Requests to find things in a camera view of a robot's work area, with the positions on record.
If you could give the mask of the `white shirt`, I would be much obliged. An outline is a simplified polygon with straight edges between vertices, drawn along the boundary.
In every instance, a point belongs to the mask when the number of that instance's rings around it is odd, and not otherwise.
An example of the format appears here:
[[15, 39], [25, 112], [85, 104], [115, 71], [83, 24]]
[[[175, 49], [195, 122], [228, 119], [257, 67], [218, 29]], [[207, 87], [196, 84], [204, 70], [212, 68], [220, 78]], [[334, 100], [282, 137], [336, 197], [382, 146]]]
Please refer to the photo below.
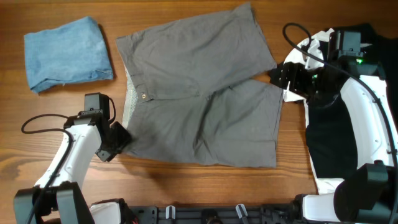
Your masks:
[[[329, 44], [331, 35], [335, 32], [332, 28], [328, 31], [320, 31], [312, 36], [314, 43], [310, 44], [308, 52], [313, 53], [317, 57], [323, 58], [321, 53], [326, 50], [320, 50], [321, 44]], [[315, 62], [314, 59], [309, 59], [307, 62], [305, 59], [300, 58], [300, 52], [297, 49], [293, 49], [285, 59], [283, 65], [287, 63], [297, 63], [303, 65], [304, 68], [321, 68], [323, 65], [320, 62]], [[392, 115], [387, 105], [387, 83], [381, 78], [361, 75], [359, 78], [380, 98], [383, 109], [386, 111], [387, 120], [392, 122]], [[306, 128], [310, 124], [309, 107], [302, 96], [303, 93], [296, 93], [298, 90], [293, 89], [293, 82], [287, 82], [287, 89], [284, 90], [284, 101], [304, 101], [305, 108], [305, 125]], [[348, 81], [342, 87], [342, 100], [343, 106], [346, 106], [349, 112], [349, 118], [353, 125], [353, 133], [356, 141], [358, 161], [357, 166], [354, 167], [354, 171], [359, 169], [366, 163], [371, 163], [376, 160], [381, 160], [387, 166], [394, 166], [392, 156], [388, 154], [390, 152], [390, 143], [387, 139], [387, 129], [383, 122], [382, 114], [377, 109], [377, 105], [372, 105], [374, 99], [371, 97], [363, 86], [358, 82], [348, 79]], [[326, 177], [321, 175], [321, 168], [316, 168], [314, 163], [314, 156], [310, 155], [310, 164], [315, 178], [319, 194], [329, 194], [335, 191], [337, 186], [343, 181], [343, 174], [333, 174], [333, 177]], [[337, 171], [337, 165], [326, 165], [326, 171]]]

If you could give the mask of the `grey shorts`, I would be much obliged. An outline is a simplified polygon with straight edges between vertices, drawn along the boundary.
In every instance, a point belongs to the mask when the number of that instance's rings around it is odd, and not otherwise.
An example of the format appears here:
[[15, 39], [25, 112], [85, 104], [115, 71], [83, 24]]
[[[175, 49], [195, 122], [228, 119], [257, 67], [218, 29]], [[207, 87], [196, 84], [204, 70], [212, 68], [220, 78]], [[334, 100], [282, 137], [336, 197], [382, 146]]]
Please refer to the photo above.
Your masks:
[[276, 63], [249, 3], [116, 40], [132, 82], [130, 156], [275, 167], [282, 90], [255, 79]]

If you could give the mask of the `black base rail with clips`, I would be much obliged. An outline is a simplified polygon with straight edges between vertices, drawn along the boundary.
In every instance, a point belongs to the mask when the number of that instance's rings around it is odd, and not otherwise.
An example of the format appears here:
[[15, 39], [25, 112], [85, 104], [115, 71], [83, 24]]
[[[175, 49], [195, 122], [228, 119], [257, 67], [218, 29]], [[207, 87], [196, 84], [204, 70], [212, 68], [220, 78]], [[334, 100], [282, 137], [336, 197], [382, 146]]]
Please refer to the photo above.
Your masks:
[[238, 204], [233, 207], [190, 207], [178, 208], [169, 205], [165, 208], [130, 207], [119, 199], [94, 203], [90, 212], [95, 223], [137, 223], [137, 224], [272, 224], [272, 223], [321, 223], [310, 220], [300, 211], [301, 204], [266, 204], [247, 207]]

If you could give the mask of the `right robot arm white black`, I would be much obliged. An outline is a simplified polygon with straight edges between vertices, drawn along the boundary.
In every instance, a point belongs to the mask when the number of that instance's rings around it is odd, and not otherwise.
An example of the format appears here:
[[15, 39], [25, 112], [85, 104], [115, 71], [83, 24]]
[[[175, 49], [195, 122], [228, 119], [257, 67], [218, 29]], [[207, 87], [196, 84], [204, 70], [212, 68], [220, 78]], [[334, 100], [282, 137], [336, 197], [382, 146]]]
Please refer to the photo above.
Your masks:
[[308, 35], [271, 71], [286, 101], [303, 101], [318, 192], [271, 212], [284, 223], [396, 223], [397, 126], [382, 50], [368, 29]]

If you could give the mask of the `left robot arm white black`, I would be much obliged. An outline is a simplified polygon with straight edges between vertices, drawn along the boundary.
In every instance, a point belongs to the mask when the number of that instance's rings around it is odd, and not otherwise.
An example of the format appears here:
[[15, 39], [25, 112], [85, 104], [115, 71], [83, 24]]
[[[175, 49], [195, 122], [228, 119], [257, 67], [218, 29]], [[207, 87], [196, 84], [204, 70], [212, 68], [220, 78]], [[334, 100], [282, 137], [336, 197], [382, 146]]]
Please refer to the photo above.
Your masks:
[[62, 143], [47, 171], [32, 188], [16, 193], [13, 205], [18, 223], [43, 223], [43, 217], [53, 211], [58, 211], [59, 217], [51, 223], [138, 223], [124, 199], [88, 206], [81, 192], [92, 158], [109, 162], [132, 140], [115, 117], [110, 97], [85, 95], [83, 111], [65, 118], [59, 130]]

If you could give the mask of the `black garment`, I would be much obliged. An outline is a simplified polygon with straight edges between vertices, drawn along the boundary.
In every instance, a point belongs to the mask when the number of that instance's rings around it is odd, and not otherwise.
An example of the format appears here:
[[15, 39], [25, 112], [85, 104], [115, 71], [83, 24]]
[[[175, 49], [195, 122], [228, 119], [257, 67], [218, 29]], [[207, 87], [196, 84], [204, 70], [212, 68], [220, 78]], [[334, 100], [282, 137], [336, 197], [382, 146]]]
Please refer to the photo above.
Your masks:
[[[321, 44], [323, 60], [307, 53], [303, 47], [307, 39], [312, 41], [312, 35], [303, 42], [294, 45], [301, 56], [305, 59], [309, 56], [321, 63], [320, 73], [316, 80], [316, 93], [308, 100], [310, 124], [305, 131], [305, 140], [311, 156], [315, 158], [316, 168], [321, 168], [321, 175], [333, 177], [333, 174], [343, 174], [343, 179], [350, 178], [356, 171], [358, 152], [353, 133], [353, 125], [349, 118], [346, 106], [343, 106], [342, 87], [352, 79], [358, 82], [370, 93], [372, 105], [382, 114], [383, 122], [387, 129], [387, 139], [390, 143], [390, 154], [393, 165], [390, 169], [397, 169], [397, 131], [394, 123], [394, 110], [389, 109], [392, 122], [387, 120], [386, 111], [383, 109], [381, 100], [375, 93], [359, 78], [361, 75], [381, 78], [387, 83], [387, 105], [389, 106], [389, 77], [391, 75], [391, 64], [395, 59], [392, 53], [393, 47], [397, 45], [394, 39], [386, 39], [377, 35], [369, 24], [360, 24], [348, 27], [334, 27], [335, 32], [330, 37], [329, 44]], [[337, 165], [337, 171], [326, 171], [326, 165]]]

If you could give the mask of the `folded blue denim garment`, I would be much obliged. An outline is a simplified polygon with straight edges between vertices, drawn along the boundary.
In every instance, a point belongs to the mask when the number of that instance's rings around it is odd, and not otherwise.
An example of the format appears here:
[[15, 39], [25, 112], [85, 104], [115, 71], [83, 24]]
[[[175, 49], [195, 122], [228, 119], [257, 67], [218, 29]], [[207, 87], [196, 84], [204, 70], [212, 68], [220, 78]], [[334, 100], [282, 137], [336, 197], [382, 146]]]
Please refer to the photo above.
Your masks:
[[101, 29], [91, 17], [26, 34], [24, 58], [27, 82], [34, 93], [55, 85], [114, 78]]

